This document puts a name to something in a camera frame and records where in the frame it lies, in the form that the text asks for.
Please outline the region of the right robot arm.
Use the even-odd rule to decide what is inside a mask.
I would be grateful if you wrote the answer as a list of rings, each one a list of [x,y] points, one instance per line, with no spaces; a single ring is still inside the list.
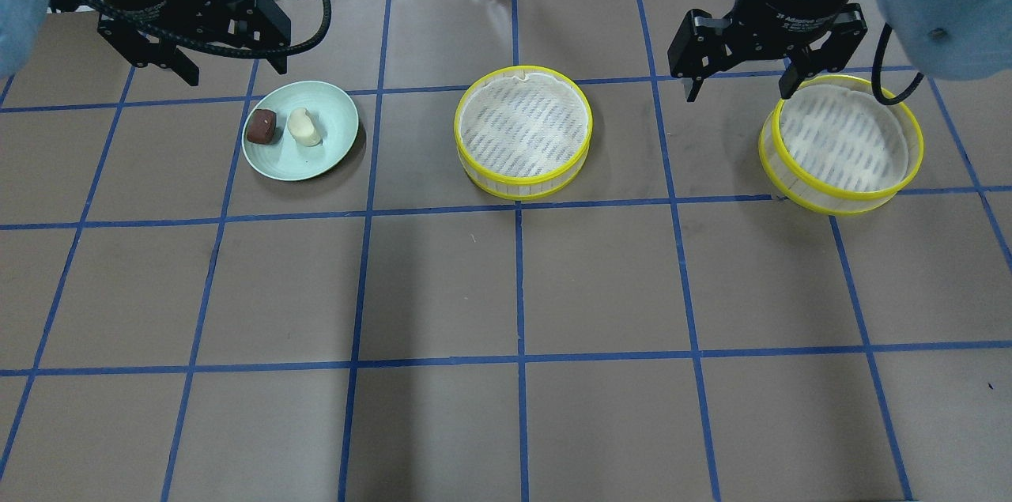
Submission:
[[[872,59],[872,95],[903,102],[925,77],[972,81],[1011,65],[1011,0],[876,0],[883,19]],[[715,18],[690,9],[667,56],[694,101],[706,78],[744,62],[787,59],[780,95],[844,69],[867,34],[852,0],[736,0]]]

